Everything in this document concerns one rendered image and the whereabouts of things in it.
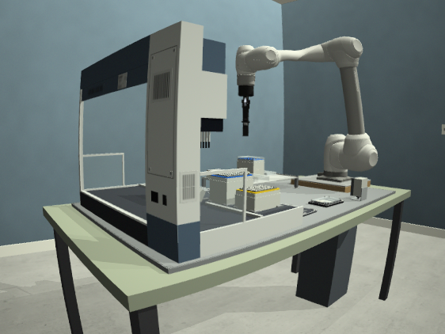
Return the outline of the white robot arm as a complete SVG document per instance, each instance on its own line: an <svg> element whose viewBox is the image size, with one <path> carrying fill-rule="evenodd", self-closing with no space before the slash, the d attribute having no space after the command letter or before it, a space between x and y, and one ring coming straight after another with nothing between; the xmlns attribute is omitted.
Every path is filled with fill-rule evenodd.
<svg viewBox="0 0 445 334"><path fill-rule="evenodd" d="M255 86L256 70L271 69L282 61L335 62L340 68L348 134L330 135L324 149L324 172L317 180L342 183L352 180L348 169L363 172L372 169L378 153L364 130L363 109L357 66L363 46L353 37L339 37L299 51L276 50L274 47L240 46L236 54L237 85ZM278 61L278 62L277 62ZM369 145L371 144L371 145ZM323 176L321 176L323 175Z"/></svg>

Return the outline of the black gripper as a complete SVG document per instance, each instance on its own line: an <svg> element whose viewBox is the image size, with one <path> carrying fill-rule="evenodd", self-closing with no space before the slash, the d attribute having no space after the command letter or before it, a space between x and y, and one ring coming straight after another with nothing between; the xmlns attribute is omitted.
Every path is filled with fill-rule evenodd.
<svg viewBox="0 0 445 334"><path fill-rule="evenodd" d="M243 107L243 132L242 136L249 136L249 97L253 97L253 86L252 85L239 85L238 86L238 96L243 96L242 107ZM249 123L248 123L249 122ZM247 125L248 123L248 125Z"/></svg>

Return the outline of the yellow tip rack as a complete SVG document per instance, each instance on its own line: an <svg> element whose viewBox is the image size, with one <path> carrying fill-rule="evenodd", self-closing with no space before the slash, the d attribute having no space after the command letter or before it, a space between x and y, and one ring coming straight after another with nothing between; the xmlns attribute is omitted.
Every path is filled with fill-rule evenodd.
<svg viewBox="0 0 445 334"><path fill-rule="evenodd" d="M266 185L247 187L246 210L264 211L280 205L280 189Z"/></svg>

